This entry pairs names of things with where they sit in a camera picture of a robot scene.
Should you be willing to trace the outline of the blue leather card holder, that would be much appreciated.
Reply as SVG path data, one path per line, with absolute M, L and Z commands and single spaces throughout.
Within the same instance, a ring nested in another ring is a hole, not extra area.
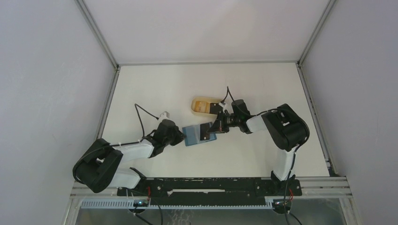
M 183 134 L 185 136 L 185 138 L 184 138 L 185 146 L 189 147 L 189 146 L 193 146 L 193 145 L 207 143 L 207 142 L 211 142 L 211 141 L 217 140 L 216 134 L 212 134 L 213 140 L 211 140 L 211 141 L 200 141 L 199 140 L 199 126 L 200 126 L 200 124 L 183 127 Z

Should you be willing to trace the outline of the black credit card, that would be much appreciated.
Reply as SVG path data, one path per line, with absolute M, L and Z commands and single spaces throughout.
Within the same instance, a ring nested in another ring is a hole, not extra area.
M 208 132 L 212 125 L 212 122 L 202 123 L 199 126 L 199 140 L 200 141 L 211 141 L 213 136 Z

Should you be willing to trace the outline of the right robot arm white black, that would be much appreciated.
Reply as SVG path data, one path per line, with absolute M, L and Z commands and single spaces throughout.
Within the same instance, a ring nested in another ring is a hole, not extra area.
M 207 130 L 209 134 L 223 134 L 230 128 L 238 127 L 245 134 L 266 130 L 275 145 L 279 148 L 271 177 L 272 191 L 277 195 L 284 195 L 290 189 L 289 179 L 294 177 L 293 168 L 298 149 L 310 137 L 307 123 L 300 118 L 288 104 L 265 110 L 256 115 L 250 114 L 242 99 L 231 103 L 233 113 L 229 113 L 225 104 L 220 102 L 223 109 L 218 112 L 212 126 Z

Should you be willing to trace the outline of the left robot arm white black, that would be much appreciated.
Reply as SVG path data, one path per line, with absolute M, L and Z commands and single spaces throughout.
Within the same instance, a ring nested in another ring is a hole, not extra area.
M 136 159 L 153 158 L 184 138 L 185 135 L 175 122 L 162 119 L 157 129 L 137 142 L 110 144 L 103 138 L 97 139 L 75 163 L 73 178 L 94 193 L 100 193 L 108 187 L 118 187 L 142 195 L 147 188 L 147 183 L 141 179 L 142 175 L 136 169 L 124 169 L 121 165 Z

